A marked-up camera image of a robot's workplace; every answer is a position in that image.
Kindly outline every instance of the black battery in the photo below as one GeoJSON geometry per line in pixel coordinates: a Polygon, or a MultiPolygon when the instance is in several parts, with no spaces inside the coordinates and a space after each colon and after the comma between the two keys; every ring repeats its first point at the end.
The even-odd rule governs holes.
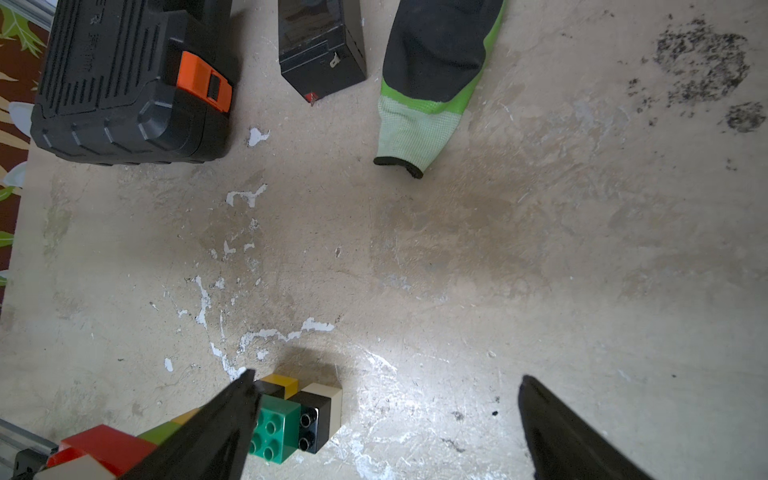
{"type": "Polygon", "coordinates": [[[359,0],[277,0],[280,73],[308,102],[366,79],[359,0]]]}
{"type": "Polygon", "coordinates": [[[89,164],[224,155],[237,60],[232,0],[59,0],[32,110],[35,143],[89,164]]]}

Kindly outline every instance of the black lego brick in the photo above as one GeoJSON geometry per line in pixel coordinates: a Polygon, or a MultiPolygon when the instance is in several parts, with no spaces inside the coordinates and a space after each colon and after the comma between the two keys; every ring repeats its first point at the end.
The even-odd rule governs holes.
{"type": "Polygon", "coordinates": [[[301,404],[299,448],[304,452],[317,453],[328,442],[331,399],[314,393],[298,392],[290,401],[301,404]]]}

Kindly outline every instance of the red lego brick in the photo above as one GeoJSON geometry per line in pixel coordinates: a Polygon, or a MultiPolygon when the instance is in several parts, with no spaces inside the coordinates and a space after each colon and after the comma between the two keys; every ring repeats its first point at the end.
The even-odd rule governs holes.
{"type": "Polygon", "coordinates": [[[48,461],[45,463],[45,467],[53,468],[56,465],[61,465],[62,463],[71,462],[72,460],[75,460],[76,458],[80,458],[83,455],[85,455],[85,452],[83,452],[82,450],[77,450],[73,448],[64,449],[48,457],[48,461]]]}
{"type": "Polygon", "coordinates": [[[133,468],[157,447],[154,443],[106,425],[73,435],[62,440],[61,444],[89,454],[117,477],[133,468]]]}

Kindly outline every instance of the concrete floor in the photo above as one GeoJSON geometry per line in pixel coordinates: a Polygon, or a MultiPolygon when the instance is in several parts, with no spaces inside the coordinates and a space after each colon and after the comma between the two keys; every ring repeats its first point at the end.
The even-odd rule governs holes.
{"type": "Polygon", "coordinates": [[[768,106],[768,4],[510,2],[423,180],[371,163],[393,0],[362,2],[369,79],[313,107],[280,77],[276,0],[237,3],[222,160],[33,149],[0,416],[54,440],[136,434],[248,366],[340,384],[344,426],[244,478],[528,479],[529,373],[655,478],[767,477],[768,124],[726,119],[768,106]],[[695,18],[715,43],[746,40],[714,60],[657,51],[695,18]],[[743,82],[685,100],[691,61],[743,82]],[[248,148],[252,126],[270,136],[248,148]],[[262,185],[253,207],[227,204],[262,185]],[[335,328],[301,330],[310,317],[335,328]]]}

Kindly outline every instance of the lego brick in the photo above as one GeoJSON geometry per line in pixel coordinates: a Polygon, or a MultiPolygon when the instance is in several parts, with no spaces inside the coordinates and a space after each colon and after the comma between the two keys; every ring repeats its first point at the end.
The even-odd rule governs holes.
{"type": "Polygon", "coordinates": [[[328,442],[331,399],[302,391],[289,400],[301,404],[299,449],[303,452],[317,453],[328,442]]]}
{"type": "Polygon", "coordinates": [[[299,446],[301,405],[272,396],[261,397],[261,410],[248,453],[283,463],[299,446]]]}
{"type": "Polygon", "coordinates": [[[292,396],[296,395],[297,392],[299,392],[299,380],[292,379],[289,376],[282,376],[277,375],[276,373],[273,373],[271,375],[267,375],[264,378],[261,379],[262,382],[269,382],[274,383],[275,385],[280,385],[285,387],[286,391],[283,395],[284,399],[289,399],[292,396]]]}
{"type": "Polygon", "coordinates": [[[115,476],[90,455],[47,468],[35,480],[112,480],[115,476]]]}
{"type": "Polygon", "coordinates": [[[71,462],[72,460],[75,460],[76,458],[80,458],[83,455],[85,455],[85,452],[78,449],[68,448],[63,449],[50,457],[48,457],[48,461],[45,463],[45,466],[48,468],[53,468],[56,465],[60,465],[62,463],[71,462]]]}
{"type": "Polygon", "coordinates": [[[286,388],[284,386],[264,382],[263,380],[257,380],[256,382],[253,382],[253,384],[256,386],[256,390],[262,395],[276,396],[278,399],[286,398],[286,388]]]}
{"type": "Polygon", "coordinates": [[[80,432],[61,444],[87,453],[116,476],[123,475],[155,449],[154,443],[106,425],[80,432]]]}
{"type": "Polygon", "coordinates": [[[172,421],[173,423],[178,423],[179,425],[183,425],[183,424],[187,423],[187,421],[188,421],[189,419],[191,419],[191,418],[194,416],[194,414],[195,414],[195,413],[197,413],[197,412],[199,412],[199,411],[200,411],[200,409],[199,409],[199,408],[197,408],[197,409],[191,409],[189,412],[187,412],[187,413],[182,413],[181,415],[179,415],[179,416],[178,416],[178,417],[176,417],[175,419],[171,419],[171,421],[172,421]]]}
{"type": "Polygon", "coordinates": [[[155,445],[159,445],[162,442],[165,442],[165,440],[168,437],[176,433],[176,431],[180,428],[181,428],[181,424],[170,421],[170,422],[165,422],[162,425],[158,425],[155,428],[147,430],[141,435],[136,435],[136,436],[139,439],[143,439],[150,443],[154,443],[155,445]]]}
{"type": "Polygon", "coordinates": [[[331,399],[331,419],[328,430],[328,438],[341,428],[341,398],[343,391],[336,387],[320,385],[319,383],[310,383],[302,392],[314,393],[315,395],[325,396],[331,399]]]}

